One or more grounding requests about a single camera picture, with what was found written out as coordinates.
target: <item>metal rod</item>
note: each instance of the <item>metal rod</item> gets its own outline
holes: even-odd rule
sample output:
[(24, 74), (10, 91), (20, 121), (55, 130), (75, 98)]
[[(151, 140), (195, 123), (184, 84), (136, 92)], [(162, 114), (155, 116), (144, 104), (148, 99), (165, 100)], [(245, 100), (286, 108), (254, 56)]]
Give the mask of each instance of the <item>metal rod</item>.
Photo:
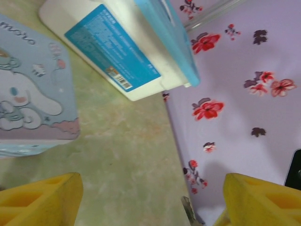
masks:
[(220, 3), (214, 4), (209, 9), (205, 10), (199, 16), (196, 16), (194, 19), (189, 20), (184, 24), (187, 33), (192, 32), (199, 26), (207, 24), (213, 19), (221, 16), (225, 12), (236, 7), (238, 4), (245, 2), (246, 0), (226, 0)]

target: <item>barcode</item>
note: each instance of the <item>barcode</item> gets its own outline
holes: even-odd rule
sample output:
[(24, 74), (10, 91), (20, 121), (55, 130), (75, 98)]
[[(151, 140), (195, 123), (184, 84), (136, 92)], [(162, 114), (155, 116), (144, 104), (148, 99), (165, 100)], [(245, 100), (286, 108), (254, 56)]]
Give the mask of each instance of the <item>barcode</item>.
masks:
[(109, 76), (111, 76), (116, 82), (118, 82), (124, 89), (133, 87), (121, 74), (109, 72)]

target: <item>marble surface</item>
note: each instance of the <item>marble surface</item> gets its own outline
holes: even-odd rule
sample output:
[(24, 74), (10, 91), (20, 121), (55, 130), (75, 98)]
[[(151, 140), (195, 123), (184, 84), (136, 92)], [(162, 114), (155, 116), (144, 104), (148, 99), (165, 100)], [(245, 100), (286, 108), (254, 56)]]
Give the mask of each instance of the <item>marble surface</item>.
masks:
[[(40, 22), (44, 0), (1, 0), (0, 13), (57, 39)], [(26, 158), (0, 160), (6, 188), (79, 172), (76, 226), (188, 226), (187, 194), (160, 94), (130, 102), (70, 50), (81, 124), (78, 140)]]

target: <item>white container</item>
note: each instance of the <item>white container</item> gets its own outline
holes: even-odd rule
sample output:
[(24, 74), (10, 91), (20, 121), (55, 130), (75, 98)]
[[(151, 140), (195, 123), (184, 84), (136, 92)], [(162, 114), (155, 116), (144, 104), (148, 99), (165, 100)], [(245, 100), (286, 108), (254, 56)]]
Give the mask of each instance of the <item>white container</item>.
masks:
[(39, 14), (48, 28), (132, 101), (191, 85), (134, 0), (47, 0)]

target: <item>black object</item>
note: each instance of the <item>black object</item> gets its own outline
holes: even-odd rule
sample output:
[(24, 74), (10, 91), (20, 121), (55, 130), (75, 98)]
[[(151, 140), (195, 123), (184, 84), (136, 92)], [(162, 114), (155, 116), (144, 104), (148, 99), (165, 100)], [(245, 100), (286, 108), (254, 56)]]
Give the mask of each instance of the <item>black object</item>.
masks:
[(301, 149), (297, 150), (293, 156), (285, 186), (301, 190)]

